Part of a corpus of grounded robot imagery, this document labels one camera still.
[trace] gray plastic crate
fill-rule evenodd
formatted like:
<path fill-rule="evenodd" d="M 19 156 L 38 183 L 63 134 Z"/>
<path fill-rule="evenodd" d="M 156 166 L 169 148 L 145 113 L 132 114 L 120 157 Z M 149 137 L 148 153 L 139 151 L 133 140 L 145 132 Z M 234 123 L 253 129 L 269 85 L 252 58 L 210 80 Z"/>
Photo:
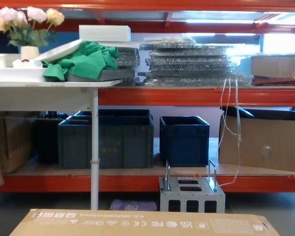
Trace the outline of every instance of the gray plastic crate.
<path fill-rule="evenodd" d="M 60 168 L 89 168 L 91 117 L 74 116 L 58 126 Z M 149 116 L 99 116 L 100 168 L 147 168 L 153 159 Z"/>

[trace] concrete floor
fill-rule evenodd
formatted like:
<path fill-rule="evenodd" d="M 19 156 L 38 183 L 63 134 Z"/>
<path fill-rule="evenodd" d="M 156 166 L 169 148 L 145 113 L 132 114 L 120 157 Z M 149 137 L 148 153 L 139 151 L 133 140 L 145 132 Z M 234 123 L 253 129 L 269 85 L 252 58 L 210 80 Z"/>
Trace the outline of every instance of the concrete floor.
<path fill-rule="evenodd" d="M 113 199 L 156 201 L 156 194 L 100 194 L 100 209 Z M 0 236 L 8 236 L 31 208 L 88 209 L 89 193 L 0 194 Z M 295 193 L 227 194 L 226 213 L 265 216 L 282 236 L 295 236 Z"/>

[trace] metal shelving unit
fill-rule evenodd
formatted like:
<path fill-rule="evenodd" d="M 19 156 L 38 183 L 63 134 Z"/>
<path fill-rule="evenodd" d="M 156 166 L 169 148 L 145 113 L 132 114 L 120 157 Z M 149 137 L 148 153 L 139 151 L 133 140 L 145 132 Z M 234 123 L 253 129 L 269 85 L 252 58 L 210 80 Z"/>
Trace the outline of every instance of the metal shelving unit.
<path fill-rule="evenodd" d="M 249 24 L 187 24 L 175 21 L 173 13 L 187 11 L 245 11 L 245 12 L 295 12 L 295 0 L 0 0 L 4 6 L 22 8 L 27 6 L 59 8 L 63 11 L 88 12 L 92 20 L 69 19 L 59 31 L 77 31 L 79 24 L 129 25 L 132 32 L 216 32 L 216 33 L 295 33 L 294 26 L 270 25 L 268 21 L 280 13 L 264 13 Z M 139 15 L 161 12 L 163 18 L 157 20 L 110 19 L 106 13 Z M 178 105 L 178 106 L 220 106 L 221 88 L 100 88 L 99 105 Z M 235 104 L 235 91 L 232 90 L 230 105 Z M 239 89 L 241 106 L 295 106 L 295 87 L 266 87 Z M 16 173 L 5 175 L 5 184 L 0 192 L 89 192 L 91 190 L 90 170 L 61 171 L 56 166 L 25 166 Z M 185 174 L 185 169 L 177 168 L 176 175 Z M 275 170 L 247 170 L 238 176 L 236 182 L 225 185 L 225 192 L 295 192 L 295 173 Z M 205 175 L 207 171 L 189 169 L 188 175 Z M 156 192 L 158 177 L 163 168 L 137 170 L 101 170 L 99 191 L 104 192 Z M 217 180 L 220 184 L 230 182 L 231 173 L 221 173 Z"/>

